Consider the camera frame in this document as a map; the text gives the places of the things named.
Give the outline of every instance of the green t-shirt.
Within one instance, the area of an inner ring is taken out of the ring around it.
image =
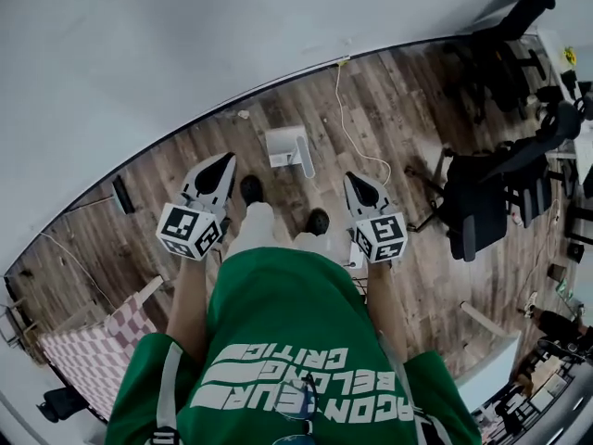
[[[177,428],[189,444],[270,444],[302,433],[273,408],[278,384],[311,373],[318,445],[416,443],[414,416],[436,417],[453,444],[481,443],[445,365],[425,353],[405,365],[415,408],[381,349],[347,272],[317,254],[257,248],[225,261],[208,307],[202,371],[183,353]],[[144,444],[157,428],[165,358],[173,339],[148,335],[121,384],[106,444]]]

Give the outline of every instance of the black shoe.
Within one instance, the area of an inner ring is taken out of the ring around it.
[[[263,186],[255,174],[249,174],[241,180],[241,197],[248,206],[251,203],[263,203]]]
[[[327,233],[327,229],[330,227],[330,217],[327,212],[321,208],[316,208],[309,215],[307,225],[305,226],[306,233],[312,233],[313,235],[322,235]]]

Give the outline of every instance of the white cable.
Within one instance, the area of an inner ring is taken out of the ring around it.
[[[548,229],[546,232],[546,241],[545,244],[542,245],[542,247],[539,249],[539,251],[537,252],[537,256],[536,256],[536,265],[533,266],[533,268],[529,271],[529,273],[527,274],[527,278],[525,279],[525,282],[523,284],[523,286],[521,287],[521,290],[519,290],[519,295],[517,296],[517,298],[521,298],[521,295],[523,294],[525,288],[527,287],[527,285],[529,284],[529,279],[531,278],[531,275],[537,270],[537,267],[539,266],[539,260],[541,259],[541,254],[544,251],[544,248],[546,249],[546,253],[548,254],[548,260],[550,257],[552,257],[549,253],[549,228],[552,226],[552,212],[554,209],[554,204],[558,203],[558,214],[560,217],[560,201],[555,197],[554,200],[552,201],[551,206],[549,207],[549,211],[548,211]]]
[[[74,257],[74,255],[73,255],[73,254],[72,254],[72,253],[71,253],[69,250],[67,250],[67,249],[66,249],[64,246],[62,246],[62,245],[61,245],[59,242],[57,242],[57,241],[56,241],[56,240],[55,240],[55,239],[54,239],[54,238],[53,238],[51,235],[47,235],[46,233],[40,233],[40,234],[41,234],[41,235],[43,235],[44,237],[47,237],[47,238],[48,238],[50,241],[52,241],[52,242],[53,242],[54,244],[56,244],[56,245],[57,245],[59,248],[63,249],[63,250],[64,250],[64,252],[66,252],[66,253],[67,253],[69,256],[71,256],[71,257],[74,259],[74,261],[75,261],[75,262],[78,264],[78,266],[79,266],[79,267],[82,269],[82,271],[83,271],[84,273],[86,273],[86,275],[87,275],[87,276],[88,276],[88,277],[91,279],[91,282],[93,282],[93,285],[94,285],[94,286],[95,286],[95,288],[96,288],[96,289],[99,291],[99,293],[100,293],[101,295],[103,295],[103,297],[105,297],[105,300],[107,300],[107,302],[109,303],[109,305],[111,305],[111,308],[112,308],[113,310],[116,310],[116,308],[113,306],[113,303],[111,303],[111,300],[109,299],[109,297],[108,297],[107,295],[105,295],[105,292],[104,292],[103,290],[101,290],[101,287],[100,287],[100,286],[98,285],[98,283],[97,283],[97,282],[94,280],[93,276],[92,276],[92,275],[90,275],[90,274],[88,273],[88,271],[87,271],[87,270],[86,270],[84,267],[82,267],[82,264],[81,264],[80,262],[78,262],[78,259],[76,259],[76,258]]]
[[[335,98],[337,99],[337,103],[340,106],[340,119],[341,119],[341,122],[342,122],[342,130],[344,131],[344,134],[346,134],[346,137],[348,137],[348,140],[350,141],[350,143],[352,144],[352,146],[356,150],[356,153],[358,153],[364,159],[370,159],[372,161],[379,161],[380,163],[383,163],[387,167],[387,169],[388,169],[387,179],[383,183],[383,186],[385,186],[389,182],[389,179],[391,178],[391,165],[389,165],[389,163],[387,163],[384,159],[378,159],[376,157],[367,157],[366,155],[363,155],[362,153],[360,153],[359,148],[356,146],[356,144],[354,143],[354,140],[352,140],[352,137],[350,136],[350,134],[346,130],[346,127],[344,126],[344,107],[342,106],[342,101],[340,100],[340,95],[337,92],[338,86],[340,84],[340,71],[341,71],[341,69],[342,69],[342,65],[338,63],[338,65],[337,65],[337,78],[335,80]]]

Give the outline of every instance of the white shorts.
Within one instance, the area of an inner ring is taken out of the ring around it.
[[[225,259],[252,248],[295,248],[315,252],[330,261],[339,263],[332,253],[328,235],[300,233],[291,246],[282,246],[273,234],[274,212],[268,203],[252,203],[241,222],[239,235],[229,246]]]

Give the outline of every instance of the white table leg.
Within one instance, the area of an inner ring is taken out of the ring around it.
[[[134,294],[136,296],[138,305],[144,305],[145,301],[147,301],[150,296],[155,293],[162,285],[163,278],[160,275],[157,275],[150,282],[148,282],[148,284],[142,290]]]
[[[86,316],[95,308],[95,302],[89,300],[85,305],[80,307],[76,313],[70,316],[68,320],[61,323],[52,333],[62,333],[67,330],[80,328],[84,326]]]
[[[478,362],[484,357],[484,354],[480,354],[480,351],[477,351],[475,347],[470,344],[465,345],[463,349]]]
[[[482,313],[476,310],[467,301],[461,304],[461,309],[470,315],[476,322],[481,324],[485,329],[496,335],[497,337],[507,337],[509,334],[504,331],[500,326],[494,323],[489,318],[485,317]]]

